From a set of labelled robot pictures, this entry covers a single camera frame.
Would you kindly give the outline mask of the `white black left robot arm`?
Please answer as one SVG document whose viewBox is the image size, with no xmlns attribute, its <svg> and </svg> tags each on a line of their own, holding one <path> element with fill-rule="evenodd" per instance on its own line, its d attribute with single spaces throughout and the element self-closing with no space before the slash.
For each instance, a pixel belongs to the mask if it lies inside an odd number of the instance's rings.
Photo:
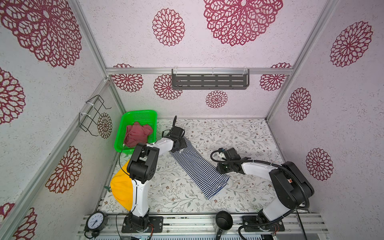
<svg viewBox="0 0 384 240">
<path fill-rule="evenodd" d="M 127 166 L 133 184 L 133 206 L 130 212 L 136 217 L 149 213 L 148 192 L 154 177 L 158 158 L 168 152 L 175 153 L 187 147 L 185 130 L 173 126 L 166 135 L 154 144 L 138 144 Z"/>
</svg>

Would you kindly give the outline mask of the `blue white striped tank top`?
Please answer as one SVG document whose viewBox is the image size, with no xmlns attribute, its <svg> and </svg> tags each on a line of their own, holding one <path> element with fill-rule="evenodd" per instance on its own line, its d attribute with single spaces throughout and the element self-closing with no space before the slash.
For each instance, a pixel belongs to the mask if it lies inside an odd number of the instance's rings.
<svg viewBox="0 0 384 240">
<path fill-rule="evenodd" d="M 171 153 L 172 157 L 199 187 L 204 196 L 211 200 L 229 182 L 230 176 L 222 175 L 184 138 L 186 148 Z"/>
</svg>

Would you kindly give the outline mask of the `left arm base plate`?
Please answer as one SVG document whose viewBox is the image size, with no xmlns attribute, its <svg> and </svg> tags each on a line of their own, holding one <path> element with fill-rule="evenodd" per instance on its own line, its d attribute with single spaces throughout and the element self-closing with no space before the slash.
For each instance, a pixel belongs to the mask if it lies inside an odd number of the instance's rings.
<svg viewBox="0 0 384 240">
<path fill-rule="evenodd" d="M 163 231 L 163 217 L 126 216 L 121 232 L 124 234 L 161 233 Z"/>
</svg>

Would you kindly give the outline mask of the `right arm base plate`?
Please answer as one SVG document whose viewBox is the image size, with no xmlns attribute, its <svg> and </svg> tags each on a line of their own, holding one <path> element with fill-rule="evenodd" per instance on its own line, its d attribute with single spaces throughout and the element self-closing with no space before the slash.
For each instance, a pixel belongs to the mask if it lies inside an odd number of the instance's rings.
<svg viewBox="0 0 384 240">
<path fill-rule="evenodd" d="M 264 220 L 257 215 L 242 216 L 245 232 L 284 232 L 285 226 L 282 219 L 274 221 Z"/>
</svg>

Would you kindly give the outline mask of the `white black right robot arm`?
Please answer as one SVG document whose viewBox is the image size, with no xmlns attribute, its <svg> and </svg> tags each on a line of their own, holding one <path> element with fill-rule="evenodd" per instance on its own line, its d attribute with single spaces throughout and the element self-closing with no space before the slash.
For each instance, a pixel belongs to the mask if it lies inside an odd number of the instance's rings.
<svg viewBox="0 0 384 240">
<path fill-rule="evenodd" d="M 281 220 L 295 210 L 308 210 L 310 197 L 314 188 L 304 177 L 299 168 L 292 162 L 281 165 L 250 157 L 241 157 L 234 148 L 220 148 L 210 155 L 217 163 L 220 174 L 239 173 L 257 176 L 272 183 L 277 197 L 258 213 L 261 224 L 269 224 Z"/>
</svg>

